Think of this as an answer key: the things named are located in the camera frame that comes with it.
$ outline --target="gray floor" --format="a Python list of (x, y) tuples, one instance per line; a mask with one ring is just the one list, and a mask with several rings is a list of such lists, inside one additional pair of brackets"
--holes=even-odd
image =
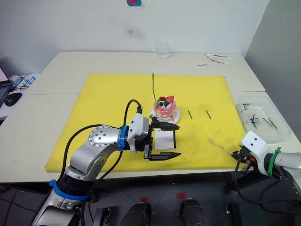
[[(243, 189), (243, 193), (250, 198), (256, 198), (257, 194), (271, 182), (271, 179), (260, 182), (254, 186)], [(244, 226), (288, 226), (289, 218), (286, 215), (278, 215), (264, 212), (258, 205), (244, 202), (237, 194), (224, 195), (224, 183), (188, 183), (188, 184), (168, 184), (159, 186), (128, 187), (124, 189), (115, 188), (110, 192), (99, 193), (99, 200), (91, 204), (91, 211), (94, 215), (97, 207), (113, 207), (113, 215), (107, 226), (119, 225), (128, 209), (138, 203), (141, 198), (147, 197), (152, 206), (151, 226), (181, 226), (179, 216), (180, 204), (183, 200), (176, 198), (177, 193), (185, 193), (186, 198), (196, 199), (203, 207), (210, 225), (230, 226), (230, 216), (225, 212), (225, 203), (236, 202), (239, 204), (241, 217)], [(15, 193), (15, 189), (10, 189), (0, 194), (0, 197), (10, 199)], [(272, 188), (266, 195), (266, 199), (298, 198), (293, 186), (288, 181)], [(43, 199), (43, 195), (30, 192), (17, 191), (14, 202), (24, 207), (36, 209)], [(0, 225), (8, 209), (8, 202), (0, 200)], [(283, 205), (272, 205), (273, 208), (281, 208)], [(11, 206), (8, 220), (5, 226), (24, 226), (30, 221), (33, 213), (23, 210), (15, 205)], [(92, 225), (91, 217), (86, 207), (86, 225)]]

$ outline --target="green zip tie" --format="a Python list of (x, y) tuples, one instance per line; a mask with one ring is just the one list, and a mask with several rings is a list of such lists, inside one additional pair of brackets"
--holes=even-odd
[(281, 147), (278, 147), (275, 150), (275, 153), (272, 155), (271, 159), (269, 160), (269, 169), (268, 169), (268, 175), (273, 178), (273, 169), (274, 169), (274, 163), (277, 155), (281, 152), (280, 151)]

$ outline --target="white paper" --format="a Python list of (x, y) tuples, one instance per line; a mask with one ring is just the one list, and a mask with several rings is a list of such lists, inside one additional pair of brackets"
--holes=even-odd
[(155, 149), (174, 149), (175, 137), (173, 131), (155, 129)]

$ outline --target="cake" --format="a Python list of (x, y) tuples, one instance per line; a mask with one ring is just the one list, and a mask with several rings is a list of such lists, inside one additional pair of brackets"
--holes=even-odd
[(174, 96), (159, 97), (154, 103), (154, 116), (159, 120), (174, 121), (176, 118), (177, 104)]

